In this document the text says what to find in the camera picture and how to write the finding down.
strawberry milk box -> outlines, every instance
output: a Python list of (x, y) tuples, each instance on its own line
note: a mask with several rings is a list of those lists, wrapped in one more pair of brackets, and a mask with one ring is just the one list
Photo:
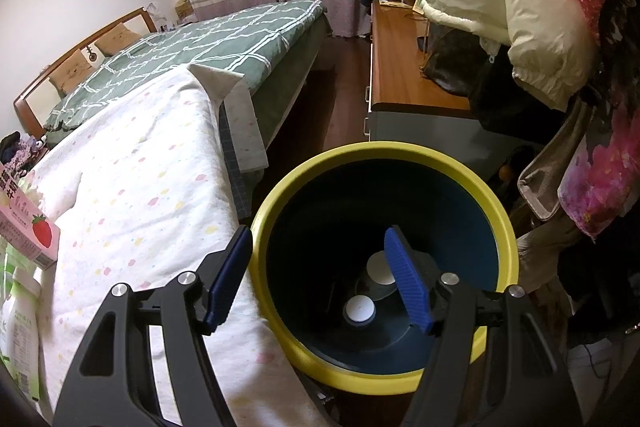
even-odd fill
[(43, 270), (58, 260), (60, 229), (24, 195), (1, 164), (0, 235)]

green bedspread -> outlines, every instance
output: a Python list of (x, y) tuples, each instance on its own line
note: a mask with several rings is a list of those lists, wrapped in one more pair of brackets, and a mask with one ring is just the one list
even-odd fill
[(109, 103), (180, 64), (244, 73), (254, 93), (323, 11), (319, 0), (294, 0), (149, 34), (105, 60), (53, 109), (44, 127), (80, 127)]

wooden dresser top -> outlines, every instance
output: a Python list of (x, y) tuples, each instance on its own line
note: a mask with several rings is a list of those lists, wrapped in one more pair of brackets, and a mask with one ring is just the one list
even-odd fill
[(473, 118), (469, 101), (423, 78), (417, 38), (426, 21), (416, 12), (373, 3), (371, 110)]

trash can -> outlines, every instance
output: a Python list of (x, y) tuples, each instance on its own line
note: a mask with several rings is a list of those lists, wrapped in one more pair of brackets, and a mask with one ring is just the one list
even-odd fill
[[(475, 287), (503, 291), (518, 281), (507, 214), (453, 158), (412, 144), (364, 142), (298, 166), (254, 219), (250, 272), (290, 362), (352, 393), (414, 391), (433, 343), (411, 326), (397, 291), (375, 302), (362, 327), (344, 317), (345, 301), (358, 293), (391, 225), (441, 270)], [(471, 362), (484, 351), (484, 330), (476, 331)]]

white lid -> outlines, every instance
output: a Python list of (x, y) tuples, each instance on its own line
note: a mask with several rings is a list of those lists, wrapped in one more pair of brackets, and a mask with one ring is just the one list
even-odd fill
[(26, 289), (30, 294), (32, 294), (36, 299), (40, 297), (40, 283), (33, 277), (31, 277), (27, 270), (15, 267), (14, 283), (16, 282), (24, 289)]
[(368, 321), (376, 312), (376, 305), (366, 295), (355, 295), (347, 301), (344, 313), (355, 323)]
[(393, 284), (396, 282), (388, 263), (386, 262), (385, 251), (379, 251), (369, 257), (367, 261), (367, 274), (378, 284)]

